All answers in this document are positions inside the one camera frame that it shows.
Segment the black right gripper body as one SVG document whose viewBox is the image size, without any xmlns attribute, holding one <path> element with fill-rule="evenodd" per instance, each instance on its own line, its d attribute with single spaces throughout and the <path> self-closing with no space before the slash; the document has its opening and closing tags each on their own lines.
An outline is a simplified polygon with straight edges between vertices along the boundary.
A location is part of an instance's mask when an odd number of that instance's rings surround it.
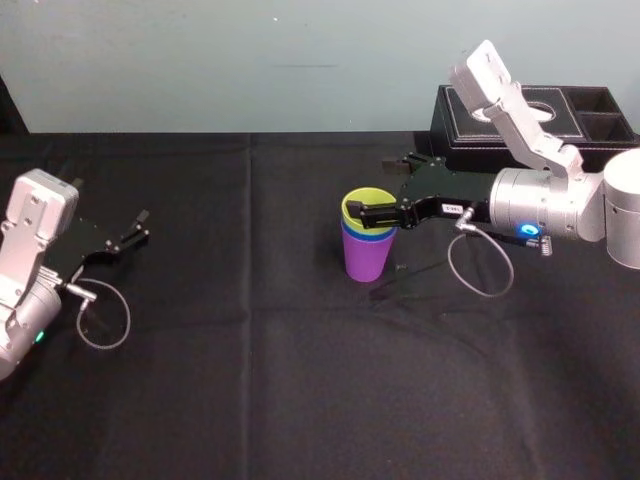
<svg viewBox="0 0 640 480">
<path fill-rule="evenodd" d="M 396 201 L 398 225 L 412 229 L 432 218 L 458 219 L 471 207 L 475 222 L 490 224 L 491 173 L 455 172 L 422 166 L 402 184 Z"/>
</svg>

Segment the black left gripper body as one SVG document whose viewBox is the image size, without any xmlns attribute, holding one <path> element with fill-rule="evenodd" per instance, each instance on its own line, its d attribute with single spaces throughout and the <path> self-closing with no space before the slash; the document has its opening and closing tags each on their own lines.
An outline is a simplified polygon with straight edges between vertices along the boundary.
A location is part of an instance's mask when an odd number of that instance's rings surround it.
<svg viewBox="0 0 640 480">
<path fill-rule="evenodd" d="M 116 238 L 93 221 L 74 218 L 47 249 L 43 266 L 64 283 L 74 282 L 88 266 L 110 263 L 124 252 Z"/>
</svg>

